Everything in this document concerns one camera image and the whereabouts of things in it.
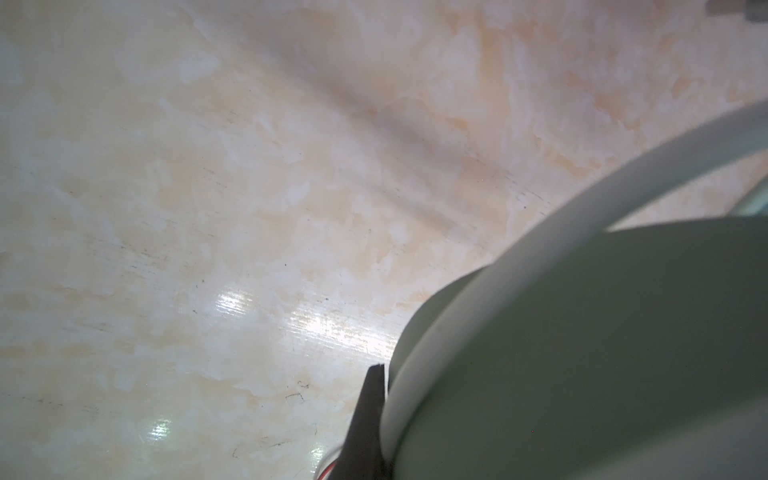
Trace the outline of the mint green headphones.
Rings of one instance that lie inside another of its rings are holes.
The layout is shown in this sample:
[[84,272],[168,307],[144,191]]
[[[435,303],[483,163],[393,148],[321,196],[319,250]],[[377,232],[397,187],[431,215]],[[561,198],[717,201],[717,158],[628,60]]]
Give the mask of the mint green headphones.
[[433,296],[390,364],[390,476],[765,478],[766,217],[615,223],[766,146],[765,102],[706,123]]

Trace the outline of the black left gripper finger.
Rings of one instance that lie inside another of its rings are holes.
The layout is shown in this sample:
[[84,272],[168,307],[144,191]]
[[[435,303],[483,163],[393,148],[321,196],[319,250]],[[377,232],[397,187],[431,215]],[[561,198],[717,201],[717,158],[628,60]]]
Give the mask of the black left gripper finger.
[[371,366],[365,376],[341,453],[330,480],[379,480],[387,478],[387,464],[380,441],[385,402],[385,366]]

